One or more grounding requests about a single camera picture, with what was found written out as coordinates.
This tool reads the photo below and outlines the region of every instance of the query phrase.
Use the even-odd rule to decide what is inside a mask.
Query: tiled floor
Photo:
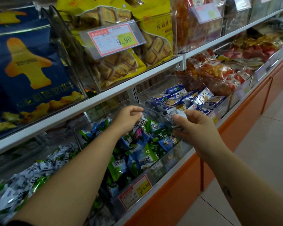
[[[283,91],[235,150],[265,182],[283,195]],[[214,179],[177,226],[240,226]]]

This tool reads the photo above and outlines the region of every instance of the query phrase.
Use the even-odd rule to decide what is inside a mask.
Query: right arm
[[[209,165],[241,224],[283,226],[283,197],[227,148],[211,118],[195,110],[185,113],[188,120],[173,118],[186,132],[174,133],[191,143]]]

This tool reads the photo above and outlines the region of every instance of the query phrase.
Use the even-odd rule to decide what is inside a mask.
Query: left arm
[[[15,215],[35,226],[83,225],[117,141],[131,131],[143,108],[128,106],[104,132],[40,188]]]

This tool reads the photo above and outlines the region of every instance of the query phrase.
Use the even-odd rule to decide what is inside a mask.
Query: hand
[[[114,129],[119,139],[130,132],[143,116],[142,107],[130,105],[123,108],[112,121],[110,129]]]
[[[181,125],[185,132],[174,130],[174,134],[194,146],[198,156],[207,161],[220,150],[227,149],[211,118],[196,110],[185,110],[188,119],[174,115],[174,121]]]

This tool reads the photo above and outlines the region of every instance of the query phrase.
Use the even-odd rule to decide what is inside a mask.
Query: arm
[[[104,132],[58,171],[15,215],[35,226],[83,225],[117,141],[131,131],[143,108],[128,106]]]
[[[227,148],[209,117],[195,110],[186,115],[188,120],[174,115],[186,130],[174,133],[191,143],[212,169],[241,224],[283,226],[283,197]]]

